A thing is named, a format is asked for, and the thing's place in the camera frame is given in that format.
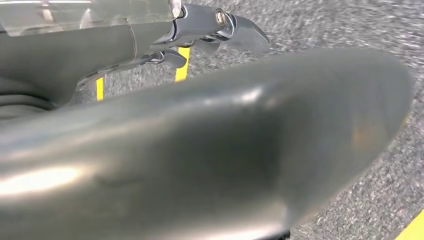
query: clear plastic cover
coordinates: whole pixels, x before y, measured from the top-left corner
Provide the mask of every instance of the clear plastic cover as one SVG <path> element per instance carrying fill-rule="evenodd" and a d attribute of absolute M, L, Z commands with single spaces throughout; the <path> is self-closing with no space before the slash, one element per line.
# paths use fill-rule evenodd
<path fill-rule="evenodd" d="M 15 37 L 167 22 L 178 5 L 181 0 L 0 0 L 0 30 Z"/>

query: gray pavement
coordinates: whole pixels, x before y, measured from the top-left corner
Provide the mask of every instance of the gray pavement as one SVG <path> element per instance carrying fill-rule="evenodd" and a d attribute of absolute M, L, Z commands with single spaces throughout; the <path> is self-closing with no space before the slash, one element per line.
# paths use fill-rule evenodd
<path fill-rule="evenodd" d="M 393 240 L 424 208 L 424 2 L 420 0 L 187 0 L 254 20 L 271 50 L 253 55 L 226 47 L 213 56 L 194 49 L 189 76 L 312 48 L 368 47 L 392 52 L 416 76 L 413 113 L 397 141 L 328 206 L 293 229 L 294 240 Z M 172 83 L 169 66 L 108 75 L 105 95 Z M 93 87 L 76 103 L 94 100 Z"/>

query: yellow painted stripe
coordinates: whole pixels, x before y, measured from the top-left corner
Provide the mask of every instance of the yellow painted stripe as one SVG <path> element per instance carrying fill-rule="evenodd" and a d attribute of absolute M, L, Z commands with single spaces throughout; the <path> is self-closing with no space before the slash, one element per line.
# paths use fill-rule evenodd
<path fill-rule="evenodd" d="M 396 240 L 424 240 L 424 210 L 400 233 Z"/>
<path fill-rule="evenodd" d="M 178 68 L 175 73 L 175 82 L 182 82 L 186 80 L 187 74 L 189 72 L 189 59 L 190 59 L 190 48 L 189 47 L 179 47 L 178 53 L 181 54 L 187 62 L 182 68 Z"/>
<path fill-rule="evenodd" d="M 102 77 L 102 78 L 97 79 L 96 84 L 95 84 L 97 101 L 102 101 L 104 99 L 104 90 L 103 90 L 103 84 L 104 83 L 103 82 L 104 82 L 104 79 Z"/>

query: yellow road line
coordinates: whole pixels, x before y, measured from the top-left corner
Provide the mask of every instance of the yellow road line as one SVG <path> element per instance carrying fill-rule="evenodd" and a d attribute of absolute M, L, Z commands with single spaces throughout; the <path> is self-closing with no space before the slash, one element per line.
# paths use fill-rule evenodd
<path fill-rule="evenodd" d="M 190 59 L 190 48 L 189 47 L 179 47 L 178 53 L 181 54 L 187 62 L 182 68 L 178 68 L 175 73 L 175 82 L 182 82 L 186 80 L 187 74 L 189 72 L 189 59 Z"/>
<path fill-rule="evenodd" d="M 396 240 L 424 240 L 424 210 L 412 220 Z"/>
<path fill-rule="evenodd" d="M 103 82 L 104 82 L 104 79 L 102 77 L 102 78 L 97 79 L 96 84 L 95 84 L 97 101 L 103 101 L 103 99 L 105 98 L 104 97 L 104 90 L 103 90 L 103 84 L 104 84 Z"/>

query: bolt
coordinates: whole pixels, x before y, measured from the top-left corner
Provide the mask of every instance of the bolt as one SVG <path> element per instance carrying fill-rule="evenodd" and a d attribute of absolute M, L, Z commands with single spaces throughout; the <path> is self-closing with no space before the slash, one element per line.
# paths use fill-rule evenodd
<path fill-rule="evenodd" d="M 216 19 L 216 23 L 218 23 L 218 25 L 221 27 L 227 24 L 227 16 L 225 12 L 220 8 L 216 10 L 215 19 Z"/>

